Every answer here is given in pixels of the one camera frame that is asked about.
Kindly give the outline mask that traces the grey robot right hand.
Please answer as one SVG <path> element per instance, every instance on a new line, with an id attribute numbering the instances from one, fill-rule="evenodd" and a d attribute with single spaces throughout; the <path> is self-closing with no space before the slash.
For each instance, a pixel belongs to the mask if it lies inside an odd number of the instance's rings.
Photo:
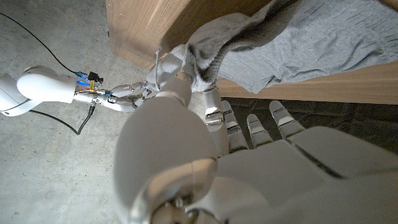
<path id="1" fill-rule="evenodd" d="M 146 81 L 130 85 L 119 85 L 110 91 L 93 94 L 91 105 L 101 105 L 120 112 L 134 112 L 146 100 L 155 97 L 156 91 L 152 91 Z"/>

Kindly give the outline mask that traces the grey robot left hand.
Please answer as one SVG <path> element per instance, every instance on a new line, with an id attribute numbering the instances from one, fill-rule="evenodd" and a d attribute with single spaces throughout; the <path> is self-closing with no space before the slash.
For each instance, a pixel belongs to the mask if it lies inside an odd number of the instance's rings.
<path id="1" fill-rule="evenodd" d="M 205 118 L 191 80 L 171 78 L 119 135 L 114 194 L 123 223 L 396 223 L 397 156 L 340 131 L 304 128 L 278 101 L 274 141 L 253 114 L 252 147 L 216 85 Z"/>

